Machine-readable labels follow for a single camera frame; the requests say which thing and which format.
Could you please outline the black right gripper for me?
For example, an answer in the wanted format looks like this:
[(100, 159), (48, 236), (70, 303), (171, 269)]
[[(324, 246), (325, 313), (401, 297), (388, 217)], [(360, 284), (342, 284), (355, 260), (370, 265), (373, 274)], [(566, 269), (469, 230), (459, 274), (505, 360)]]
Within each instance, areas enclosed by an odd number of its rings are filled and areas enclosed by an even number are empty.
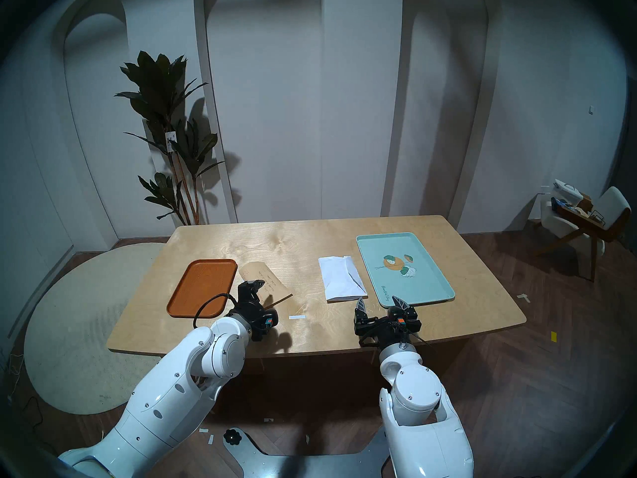
[(360, 347), (387, 348), (398, 344), (412, 344), (410, 336), (417, 333), (417, 313), (414, 308), (397, 296), (392, 296), (395, 307), (390, 307), (385, 317), (369, 317), (364, 298), (359, 297), (354, 310), (354, 333)]

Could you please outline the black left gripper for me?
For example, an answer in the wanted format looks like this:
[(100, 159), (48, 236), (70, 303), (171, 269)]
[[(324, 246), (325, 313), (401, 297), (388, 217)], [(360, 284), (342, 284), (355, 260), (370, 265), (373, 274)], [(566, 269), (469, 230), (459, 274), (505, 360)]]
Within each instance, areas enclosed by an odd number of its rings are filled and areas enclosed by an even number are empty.
[(272, 328), (272, 309), (265, 309), (257, 296), (264, 280), (244, 281), (239, 285), (238, 298), (229, 311), (229, 317), (248, 325), (251, 339), (263, 339)]

